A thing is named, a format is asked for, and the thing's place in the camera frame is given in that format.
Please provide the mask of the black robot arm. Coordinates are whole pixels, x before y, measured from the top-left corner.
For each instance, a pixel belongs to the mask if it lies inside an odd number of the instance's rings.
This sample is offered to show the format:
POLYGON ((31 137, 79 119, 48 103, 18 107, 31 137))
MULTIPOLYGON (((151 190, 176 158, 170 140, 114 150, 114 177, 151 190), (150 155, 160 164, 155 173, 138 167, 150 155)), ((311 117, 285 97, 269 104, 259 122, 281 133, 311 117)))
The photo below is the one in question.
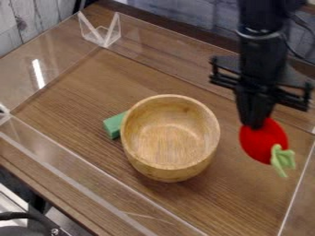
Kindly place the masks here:
POLYGON ((278 104, 309 109, 315 80, 289 63, 290 20, 307 0, 238 0, 239 54, 211 58, 211 82, 235 94, 242 124, 262 128, 278 104))

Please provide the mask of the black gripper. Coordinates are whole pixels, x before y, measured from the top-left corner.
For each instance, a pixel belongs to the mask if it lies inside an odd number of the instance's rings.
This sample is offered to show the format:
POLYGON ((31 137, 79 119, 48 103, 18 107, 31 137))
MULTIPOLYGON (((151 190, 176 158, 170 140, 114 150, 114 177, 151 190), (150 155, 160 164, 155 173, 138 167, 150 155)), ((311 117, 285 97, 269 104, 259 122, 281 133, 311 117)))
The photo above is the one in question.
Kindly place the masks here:
POLYGON ((235 89, 237 107, 245 125, 261 129, 279 103, 306 112, 310 107, 314 81, 289 64, 289 39, 277 31, 250 35, 239 30, 241 54, 214 56, 211 82, 235 89), (239 84, 259 92, 257 95, 239 84))

